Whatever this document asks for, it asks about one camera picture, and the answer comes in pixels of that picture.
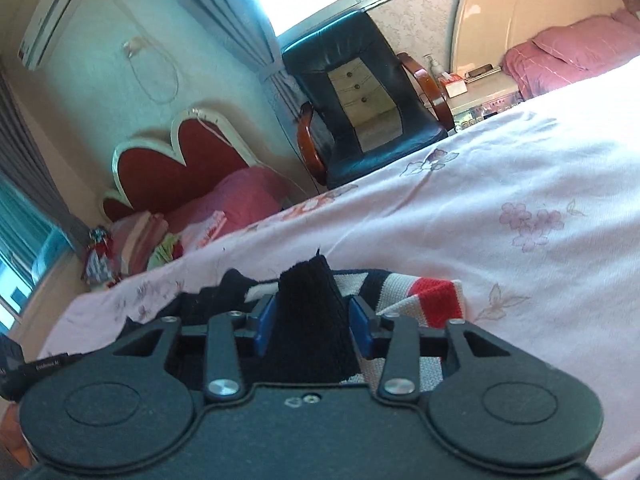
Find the blue-grey left curtain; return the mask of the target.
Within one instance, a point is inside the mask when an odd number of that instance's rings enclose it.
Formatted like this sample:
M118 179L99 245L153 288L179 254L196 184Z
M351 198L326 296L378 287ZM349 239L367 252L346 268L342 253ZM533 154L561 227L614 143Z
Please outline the blue-grey left curtain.
M283 65L277 36L258 0L178 0L262 84L275 110L294 117L305 101Z

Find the red heart-shaped headboard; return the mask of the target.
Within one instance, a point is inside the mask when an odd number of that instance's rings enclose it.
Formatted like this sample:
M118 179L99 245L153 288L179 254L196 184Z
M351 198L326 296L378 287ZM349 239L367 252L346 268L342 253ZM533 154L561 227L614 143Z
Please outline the red heart-shaped headboard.
M136 136L114 149L114 188L100 201L111 221L138 211L167 214L201 197L258 159L232 123L216 110L191 107L178 114L169 138Z

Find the cream arched headboard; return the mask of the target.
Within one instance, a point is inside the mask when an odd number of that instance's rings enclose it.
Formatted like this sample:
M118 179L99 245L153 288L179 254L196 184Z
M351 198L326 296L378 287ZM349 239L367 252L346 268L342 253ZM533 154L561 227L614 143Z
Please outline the cream arched headboard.
M507 50L542 30L623 6L623 0L459 0L450 70L464 76L486 64L497 66Z

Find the striped knit sweater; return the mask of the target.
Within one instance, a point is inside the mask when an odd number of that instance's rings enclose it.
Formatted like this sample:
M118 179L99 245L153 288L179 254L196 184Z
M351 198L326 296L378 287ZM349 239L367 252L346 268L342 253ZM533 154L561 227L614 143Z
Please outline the striped knit sweater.
M277 299L276 322L264 356L241 356L247 386L376 382L382 363L360 363L352 346L347 304L353 296L377 314L407 315L422 326L442 328L450 318L465 316L458 282L378 269L333 271L322 255L270 281L230 269L218 285L182 292L158 314L180 318L185 326L203 325L221 313L248 313L265 296Z

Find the white bedside table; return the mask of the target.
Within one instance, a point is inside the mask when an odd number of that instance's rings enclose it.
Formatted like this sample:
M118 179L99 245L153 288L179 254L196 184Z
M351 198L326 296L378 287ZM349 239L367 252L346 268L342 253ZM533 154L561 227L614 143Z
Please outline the white bedside table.
M484 122L523 101L518 84L500 66L480 66L464 77L442 73L438 82L457 131Z

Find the white air conditioner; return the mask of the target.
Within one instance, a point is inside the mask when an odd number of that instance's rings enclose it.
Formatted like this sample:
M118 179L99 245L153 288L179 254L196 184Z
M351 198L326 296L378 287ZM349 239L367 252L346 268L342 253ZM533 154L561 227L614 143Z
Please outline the white air conditioner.
M17 57L23 66L38 70L54 48L81 0L39 0L18 46Z

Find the magenta pillow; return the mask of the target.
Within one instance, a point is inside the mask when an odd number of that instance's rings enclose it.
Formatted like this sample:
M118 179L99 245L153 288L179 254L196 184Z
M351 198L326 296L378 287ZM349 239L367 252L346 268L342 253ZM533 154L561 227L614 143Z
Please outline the magenta pillow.
M168 231L182 232L222 211L227 223L221 234L237 231L277 214L288 195L285 180L270 169L251 166L218 183L213 191L165 214Z

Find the grey window curtain far left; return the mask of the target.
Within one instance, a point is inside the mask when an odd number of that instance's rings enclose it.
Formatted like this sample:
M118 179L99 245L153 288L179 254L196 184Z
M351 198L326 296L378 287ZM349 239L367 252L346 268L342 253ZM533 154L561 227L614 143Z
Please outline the grey window curtain far left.
M90 229L67 207L4 75L1 75L1 174L62 232L77 257L85 258Z

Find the pink floral bed quilt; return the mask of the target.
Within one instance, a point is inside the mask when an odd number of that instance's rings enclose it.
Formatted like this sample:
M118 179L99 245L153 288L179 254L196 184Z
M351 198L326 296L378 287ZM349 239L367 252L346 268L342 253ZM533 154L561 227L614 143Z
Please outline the pink floral bed quilt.
M375 309L423 323L420 278L464 318L585 382L604 408L589 463L639 474L639 64L524 102L105 292L75 299L44 356L114 341L224 272L274 280L315 255L392 274Z

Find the striped folded clothes pile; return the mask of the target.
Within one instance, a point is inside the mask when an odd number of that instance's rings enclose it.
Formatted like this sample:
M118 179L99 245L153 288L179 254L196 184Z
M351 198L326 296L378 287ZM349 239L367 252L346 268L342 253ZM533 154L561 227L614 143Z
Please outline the striped folded clothes pile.
M144 272L167 233L165 218L149 211L132 214L109 228L98 226L90 232L82 280L91 288L111 287Z

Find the pink pillow on far bed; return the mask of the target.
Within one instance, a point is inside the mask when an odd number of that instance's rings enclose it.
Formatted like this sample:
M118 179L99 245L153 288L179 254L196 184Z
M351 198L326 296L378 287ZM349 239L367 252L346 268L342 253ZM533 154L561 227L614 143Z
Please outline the pink pillow on far bed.
M639 55L639 17L625 9L538 32L506 51L502 70L524 99L600 76Z

